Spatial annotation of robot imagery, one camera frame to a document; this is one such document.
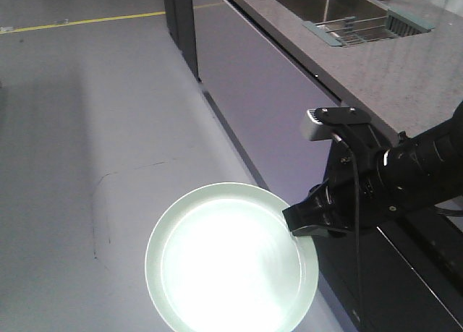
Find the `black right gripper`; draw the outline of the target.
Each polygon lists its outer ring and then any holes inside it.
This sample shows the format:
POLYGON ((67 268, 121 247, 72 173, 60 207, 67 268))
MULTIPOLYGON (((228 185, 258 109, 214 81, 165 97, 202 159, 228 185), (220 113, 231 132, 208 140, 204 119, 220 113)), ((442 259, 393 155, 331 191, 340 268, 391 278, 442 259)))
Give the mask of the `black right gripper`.
POLYGON ((282 211, 294 237, 367 232, 391 218, 391 198, 378 173, 389 141, 371 124, 341 126, 331 139, 323 182, 282 211))

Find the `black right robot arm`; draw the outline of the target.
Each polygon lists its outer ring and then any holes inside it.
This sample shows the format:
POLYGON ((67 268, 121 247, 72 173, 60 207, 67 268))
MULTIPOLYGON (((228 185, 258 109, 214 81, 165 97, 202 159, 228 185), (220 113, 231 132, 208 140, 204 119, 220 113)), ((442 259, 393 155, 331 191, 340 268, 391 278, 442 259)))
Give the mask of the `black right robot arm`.
POLYGON ((393 146, 354 107, 313 108, 302 121, 310 141, 330 140, 323 182, 283 211, 296 237, 370 231, 462 194, 462 107, 393 146))

